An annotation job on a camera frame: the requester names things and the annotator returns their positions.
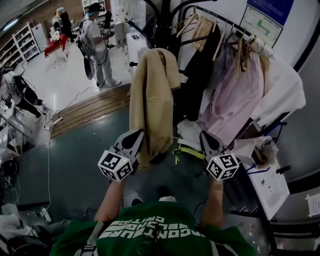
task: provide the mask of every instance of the shoe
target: shoe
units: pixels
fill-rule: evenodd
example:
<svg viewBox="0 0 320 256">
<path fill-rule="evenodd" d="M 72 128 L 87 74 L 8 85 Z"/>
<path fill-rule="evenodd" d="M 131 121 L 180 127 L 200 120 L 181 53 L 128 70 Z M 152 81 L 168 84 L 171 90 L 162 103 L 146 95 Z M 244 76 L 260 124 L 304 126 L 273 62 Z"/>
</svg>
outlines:
<svg viewBox="0 0 320 256">
<path fill-rule="evenodd" d="M 118 85 L 120 85 L 121 84 L 121 81 L 115 81 L 115 83 L 114 84 L 108 84 L 108 86 L 109 87 L 115 87 L 115 86 L 118 86 Z"/>
<path fill-rule="evenodd" d="M 42 115 L 40 115 L 40 117 L 36 117 L 36 118 L 34 119 L 34 122 L 35 122 L 35 123 L 39 123 L 39 121 L 41 120 L 41 118 L 42 118 Z"/>
<path fill-rule="evenodd" d="M 165 198 L 165 197 L 170 197 L 170 196 L 171 196 L 171 193 L 166 186 L 161 186 L 158 188 L 158 197 L 159 198 Z"/>
<path fill-rule="evenodd" d="M 132 203 L 131 203 L 131 206 L 137 206 L 137 205 L 141 205 L 143 202 L 138 199 L 138 198 L 135 198 Z"/>
<path fill-rule="evenodd" d="M 43 114 L 46 116 L 49 108 L 47 107 L 47 104 L 45 104 L 44 102 L 42 102 L 42 109 L 43 109 Z"/>
</svg>

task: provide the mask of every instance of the man in white clothes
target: man in white clothes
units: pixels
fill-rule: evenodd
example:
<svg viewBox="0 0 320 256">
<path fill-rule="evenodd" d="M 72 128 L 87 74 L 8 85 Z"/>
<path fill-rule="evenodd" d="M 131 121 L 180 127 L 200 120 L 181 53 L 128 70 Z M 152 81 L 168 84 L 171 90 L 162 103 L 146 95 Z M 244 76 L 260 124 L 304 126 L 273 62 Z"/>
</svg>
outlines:
<svg viewBox="0 0 320 256">
<path fill-rule="evenodd" d="M 87 33 L 88 38 L 94 45 L 95 53 L 93 54 L 93 65 L 96 73 L 96 85 L 102 87 L 104 83 L 113 87 L 121 84 L 112 78 L 112 69 L 108 49 L 106 47 L 106 37 L 101 36 L 99 26 L 94 22 L 98 18 L 100 5 L 96 2 L 88 8 L 88 19 L 84 22 L 83 33 Z"/>
</svg>

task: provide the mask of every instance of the white shirt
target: white shirt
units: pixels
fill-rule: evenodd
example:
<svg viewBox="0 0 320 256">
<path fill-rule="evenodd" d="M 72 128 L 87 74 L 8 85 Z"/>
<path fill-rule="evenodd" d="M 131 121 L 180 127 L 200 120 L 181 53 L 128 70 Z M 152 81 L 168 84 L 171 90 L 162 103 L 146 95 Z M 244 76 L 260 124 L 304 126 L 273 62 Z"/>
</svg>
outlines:
<svg viewBox="0 0 320 256">
<path fill-rule="evenodd" d="M 94 38 L 101 37 L 100 28 L 98 24 L 96 24 L 93 20 L 90 20 L 90 19 L 87 19 L 84 22 L 83 33 L 87 33 L 88 37 L 91 39 L 91 42 L 93 42 Z M 105 41 L 102 41 L 95 45 L 96 52 L 103 52 L 105 49 L 106 49 Z"/>
<path fill-rule="evenodd" d="M 19 104 L 21 101 L 21 96 L 17 93 L 17 87 L 14 80 L 16 74 L 13 71 L 10 71 L 3 75 L 1 79 L 1 88 L 0 95 L 2 95 L 5 99 L 8 99 L 9 96 L 14 101 L 14 104 Z"/>
<path fill-rule="evenodd" d="M 304 87 L 298 73 L 273 56 L 269 58 L 265 86 L 266 94 L 251 114 L 251 118 L 261 127 L 272 123 L 282 113 L 306 105 Z"/>
</svg>

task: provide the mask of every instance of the poster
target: poster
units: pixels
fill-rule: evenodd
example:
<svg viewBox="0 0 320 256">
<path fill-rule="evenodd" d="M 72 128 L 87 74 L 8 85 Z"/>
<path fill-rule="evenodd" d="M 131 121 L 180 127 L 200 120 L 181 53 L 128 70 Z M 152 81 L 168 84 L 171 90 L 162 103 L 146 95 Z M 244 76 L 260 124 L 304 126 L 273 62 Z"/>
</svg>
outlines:
<svg viewBox="0 0 320 256">
<path fill-rule="evenodd" d="M 250 33 L 261 38 L 273 48 L 283 28 L 275 21 L 247 5 L 240 26 Z"/>
<path fill-rule="evenodd" d="M 247 4 L 284 26 L 294 0 L 247 0 Z"/>
<path fill-rule="evenodd" d="M 247 0 L 240 26 L 274 47 L 294 0 Z"/>
</svg>

